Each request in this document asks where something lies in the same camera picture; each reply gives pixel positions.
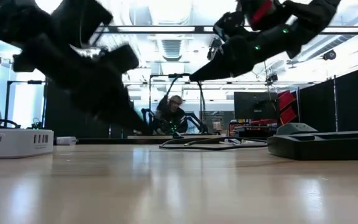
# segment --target wire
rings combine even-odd
[[[38,120],[38,122],[41,123],[41,121],[38,118],[33,118],[32,123],[34,124],[34,126],[37,126],[37,122],[35,122],[35,120]]]
[[[245,143],[245,144],[238,144],[236,146],[224,146],[224,147],[193,146],[194,144],[200,144],[200,143],[202,144],[218,143],[219,141],[225,139],[247,140],[247,141],[255,141],[258,143]],[[181,144],[181,143],[184,145],[167,146],[168,144]],[[206,150],[206,151],[223,151],[223,150],[230,150],[230,149],[260,148],[260,147],[267,147],[267,142],[258,139],[234,138],[234,137],[172,139],[164,142],[159,146],[160,149],[196,149],[196,150]]]
[[[178,75],[177,77],[175,77],[175,78],[173,79],[173,81],[171,82],[171,85],[169,86],[169,89],[168,89],[167,93],[165,94],[166,96],[168,96],[168,94],[171,92],[171,89],[172,89],[173,84],[174,84],[179,78],[180,78],[180,76]]]
[[[205,99],[204,99],[203,87],[201,85],[201,82],[197,81],[197,85],[198,85],[198,88],[200,88],[200,97],[201,97],[201,101],[203,104],[202,110],[200,111],[200,121],[203,122],[203,112],[206,111],[205,110]]]
[[[267,86],[267,93],[268,93],[268,97],[270,98],[270,102],[272,102],[272,101],[273,101],[273,99],[272,99],[272,94],[271,94],[270,89],[269,89],[269,83],[267,82],[267,76],[268,76],[268,73],[267,73],[266,61],[264,61],[264,64],[265,64],[265,72],[266,72],[266,86]],[[272,105],[273,105],[274,110],[275,110],[275,111],[276,111],[276,113],[277,113],[276,106],[274,105],[274,103],[272,103]]]
[[[84,5],[82,6],[82,11],[81,11],[81,19],[80,19],[80,46],[81,48],[84,48],[83,44],[82,44],[82,23],[85,17],[85,11],[86,11],[86,5],[88,4],[88,0],[84,0]]]

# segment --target black tray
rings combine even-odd
[[[358,131],[272,136],[268,151],[296,160],[358,160]]]

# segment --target computer monitor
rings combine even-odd
[[[277,93],[234,93],[234,116],[236,119],[278,119]]]

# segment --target red component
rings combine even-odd
[[[257,120],[257,121],[251,121],[250,124],[252,126],[257,126],[257,125],[268,125],[268,124],[276,124],[277,120],[274,119],[261,119],[261,120]]]
[[[269,12],[270,8],[272,7],[272,0],[266,0],[262,6],[255,12],[252,19],[249,21],[251,27],[256,26],[256,24]]]
[[[284,110],[290,103],[295,101],[295,97],[293,97],[291,91],[285,91],[278,95],[278,104],[280,111]]]
[[[281,112],[280,114],[280,120],[282,124],[287,124],[295,118],[296,118],[296,114],[292,109],[292,107],[287,108],[285,111]]]
[[[246,124],[244,124],[244,123],[230,123],[229,124],[229,136],[233,137],[235,129],[244,127],[245,125]]]

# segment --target desk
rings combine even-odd
[[[358,223],[358,162],[299,162],[266,149],[56,147],[0,160],[5,223]]]

